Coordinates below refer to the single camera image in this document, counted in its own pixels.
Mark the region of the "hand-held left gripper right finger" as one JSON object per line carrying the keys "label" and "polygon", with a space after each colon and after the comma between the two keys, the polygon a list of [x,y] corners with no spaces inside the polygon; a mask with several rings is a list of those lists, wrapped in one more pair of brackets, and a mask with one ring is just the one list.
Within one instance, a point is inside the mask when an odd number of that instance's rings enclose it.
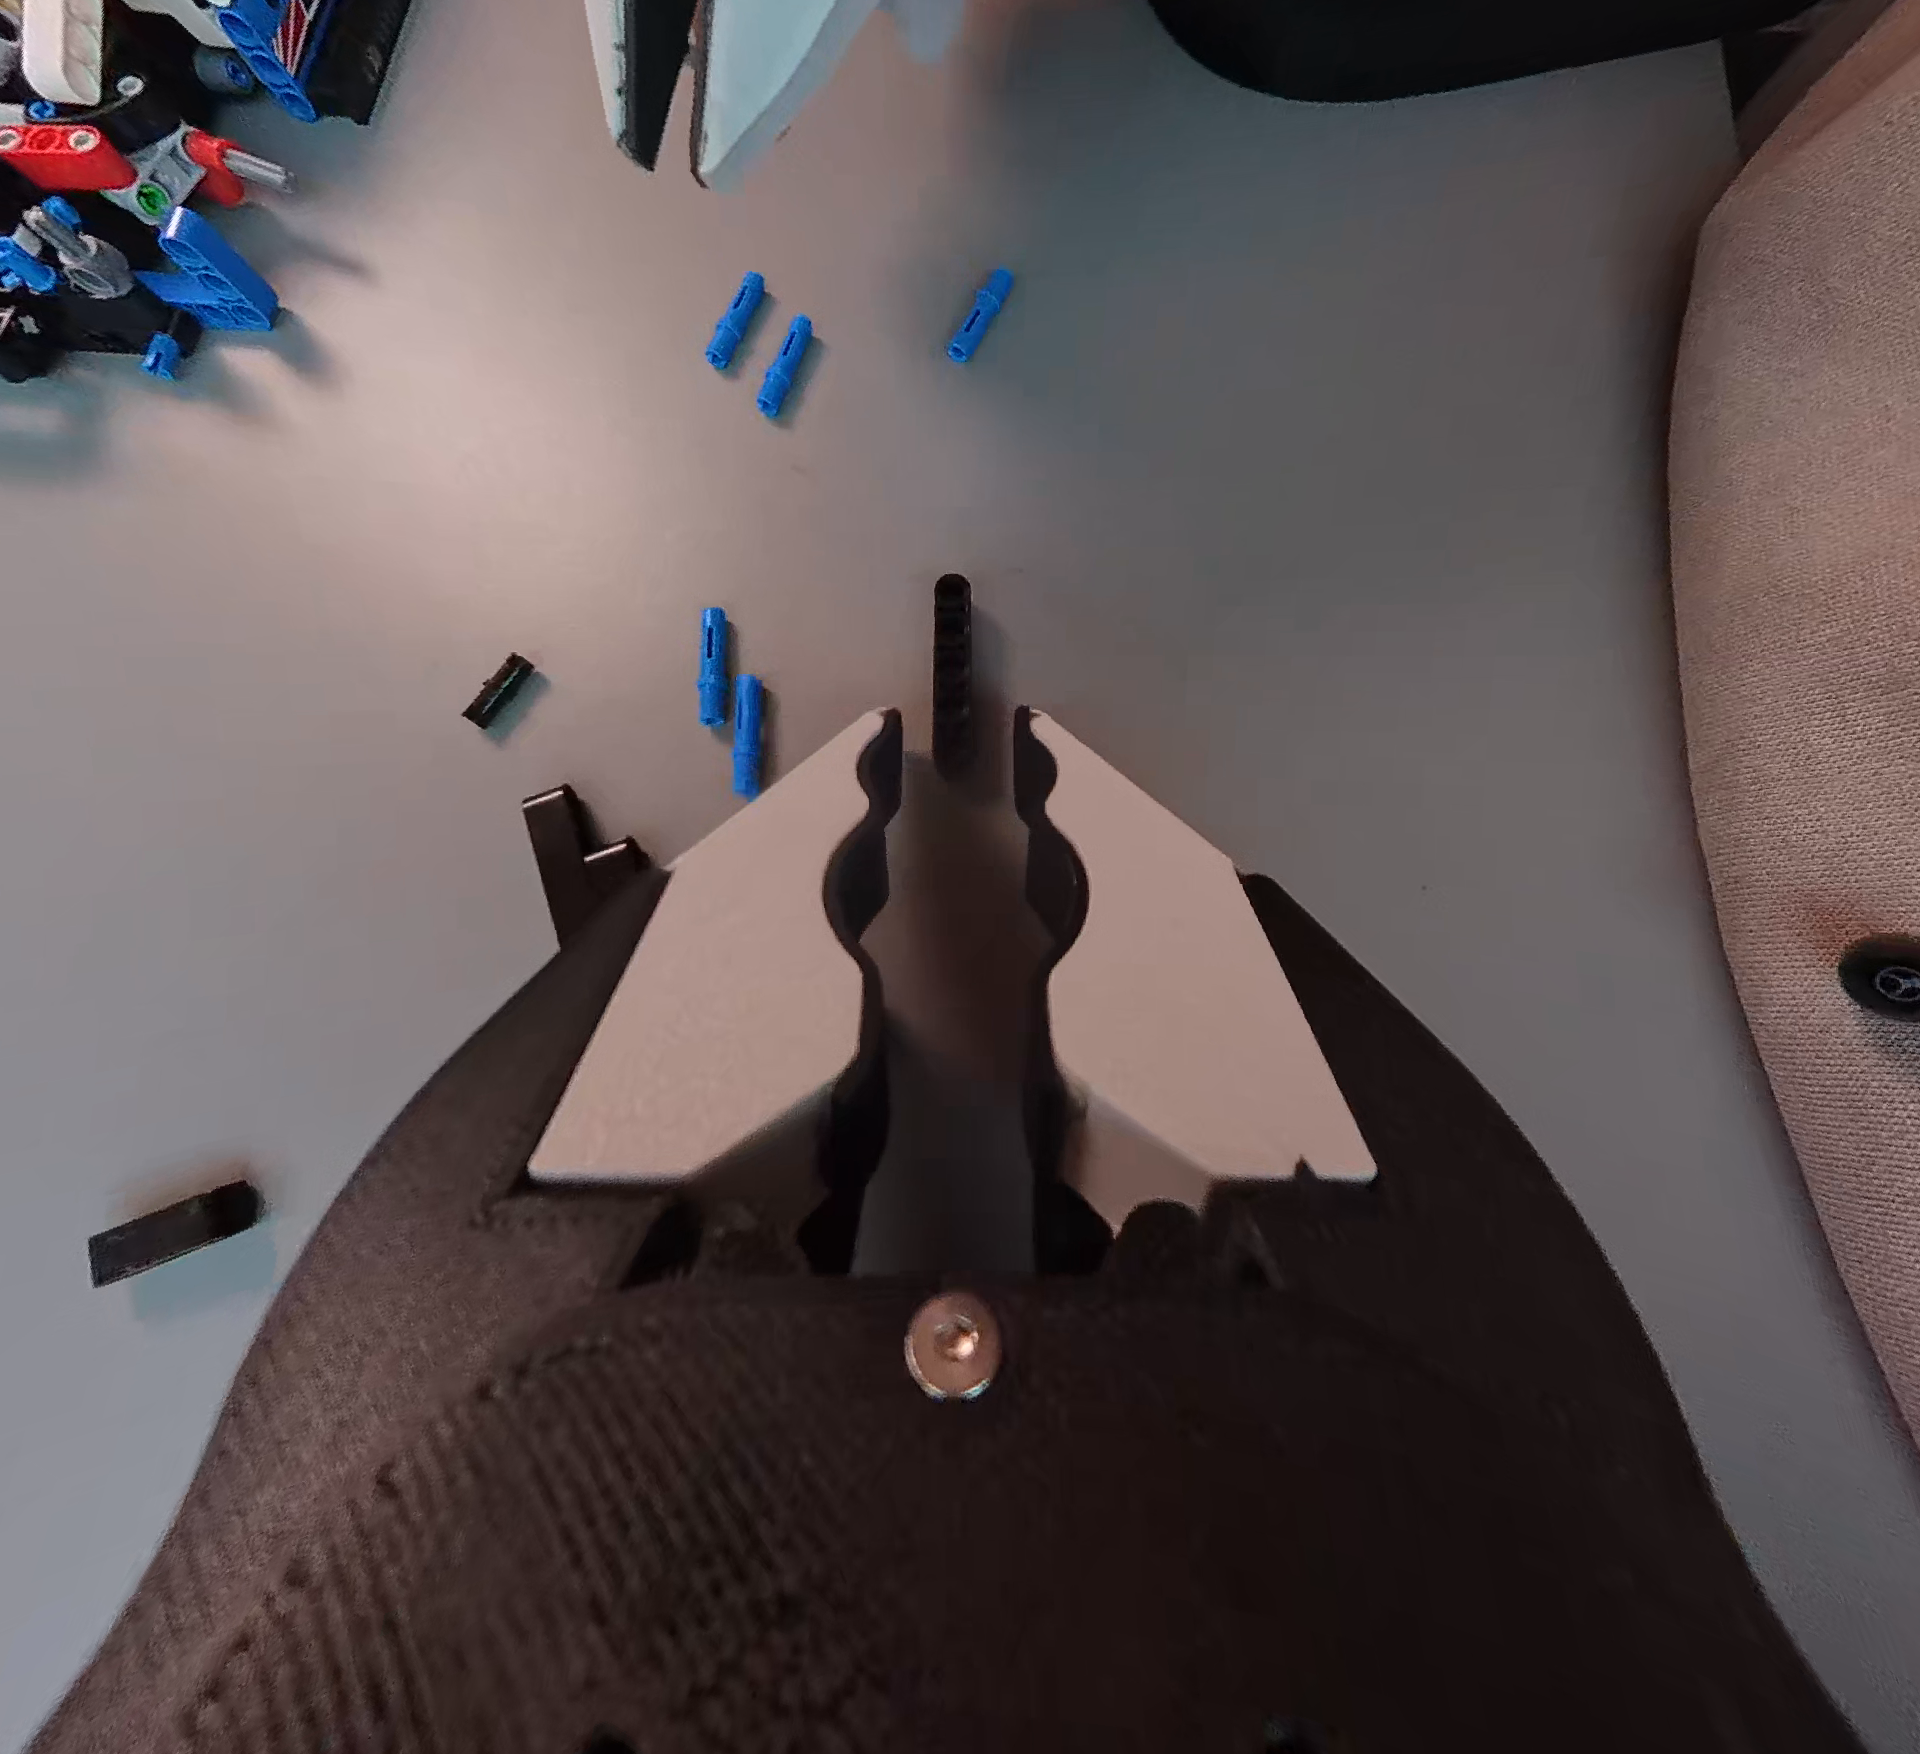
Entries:
{"label": "hand-held left gripper right finger", "polygon": [[1022,894],[1042,936],[1025,1119],[1038,1230],[1377,1159],[1232,859],[1053,717],[1015,718]]}

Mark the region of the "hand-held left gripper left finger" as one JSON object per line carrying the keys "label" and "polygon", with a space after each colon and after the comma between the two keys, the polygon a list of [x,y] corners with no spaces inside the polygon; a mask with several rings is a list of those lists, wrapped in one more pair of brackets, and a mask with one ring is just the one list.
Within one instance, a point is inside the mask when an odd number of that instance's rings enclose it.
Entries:
{"label": "hand-held left gripper left finger", "polygon": [[535,1147],[552,1185],[719,1185],[823,1140],[882,1063],[901,718],[871,710],[667,866]]}

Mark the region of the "short black perforated beam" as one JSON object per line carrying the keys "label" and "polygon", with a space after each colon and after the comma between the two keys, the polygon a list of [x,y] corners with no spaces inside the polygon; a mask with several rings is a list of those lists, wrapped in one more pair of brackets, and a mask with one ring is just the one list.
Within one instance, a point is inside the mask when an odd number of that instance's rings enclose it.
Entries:
{"label": "short black perforated beam", "polygon": [[934,585],[932,760],[942,781],[962,782],[975,763],[972,583],[958,571]]}

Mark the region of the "person's beige sweatshirt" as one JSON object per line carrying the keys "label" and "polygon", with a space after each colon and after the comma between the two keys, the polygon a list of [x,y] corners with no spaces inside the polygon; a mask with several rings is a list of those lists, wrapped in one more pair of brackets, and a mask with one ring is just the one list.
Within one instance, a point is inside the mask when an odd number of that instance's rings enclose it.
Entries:
{"label": "person's beige sweatshirt", "polygon": [[1741,1010],[1918,1417],[1917,1023],[1838,982],[1918,900],[1918,39],[1890,0],[1710,210],[1668,428],[1692,811]]}

